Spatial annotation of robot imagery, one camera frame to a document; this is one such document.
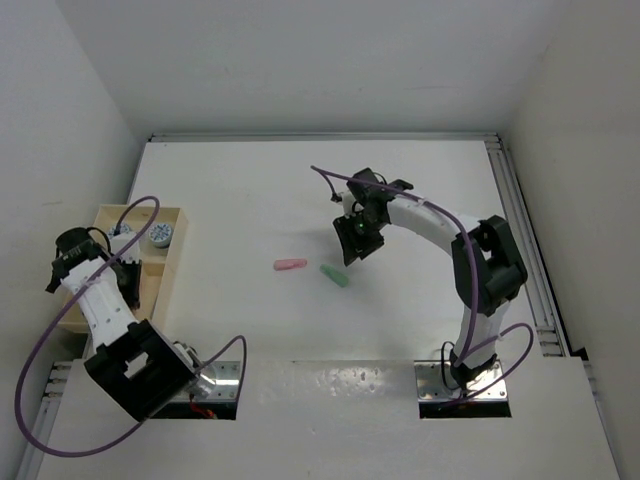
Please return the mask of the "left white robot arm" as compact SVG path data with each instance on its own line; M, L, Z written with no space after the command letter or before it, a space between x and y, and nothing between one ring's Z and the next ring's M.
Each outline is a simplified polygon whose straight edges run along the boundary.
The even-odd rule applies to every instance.
M106 236L76 227L56 239L56 259L46 290L64 286L79 294L95 353L89 376L137 421L152 417L197 379L188 350L169 341L148 320L139 320L142 260L133 232Z

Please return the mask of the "blue lidded jar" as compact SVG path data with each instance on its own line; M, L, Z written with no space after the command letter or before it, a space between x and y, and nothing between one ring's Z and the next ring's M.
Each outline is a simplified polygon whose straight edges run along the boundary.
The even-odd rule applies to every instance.
M166 249L170 246L173 232L174 229L171 224L164 222L156 223L148 232L149 242L154 248Z
M127 224L127 223L122 223L119 228L116 227L116 225L113 225L108 231L107 231L107 236L109 239L113 239L118 235L121 234L130 234L133 232L132 227Z

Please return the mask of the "pastel pink correction tape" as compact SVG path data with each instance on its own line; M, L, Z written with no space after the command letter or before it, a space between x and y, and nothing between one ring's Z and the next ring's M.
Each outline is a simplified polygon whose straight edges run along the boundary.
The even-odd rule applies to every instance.
M273 263L275 271L286 271L300 269L307 266L308 261L304 258L278 259Z

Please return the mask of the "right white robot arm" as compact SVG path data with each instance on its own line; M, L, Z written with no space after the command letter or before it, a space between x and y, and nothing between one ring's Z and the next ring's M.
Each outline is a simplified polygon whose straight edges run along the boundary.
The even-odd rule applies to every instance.
M345 265L379 250L387 226L408 230L450 257L464 310L446 377L466 387L495 363L503 318L528 280L508 221L454 214L414 193L411 183L387 182L370 168L345 182L345 191L331 192L332 202L343 209L333 227Z

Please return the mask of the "pastel green correction tape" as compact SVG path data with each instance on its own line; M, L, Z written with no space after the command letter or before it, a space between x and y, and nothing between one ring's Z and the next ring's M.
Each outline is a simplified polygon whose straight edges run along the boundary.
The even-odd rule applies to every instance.
M321 264L319 270L339 287L345 288L349 285L349 277L335 267L327 264Z

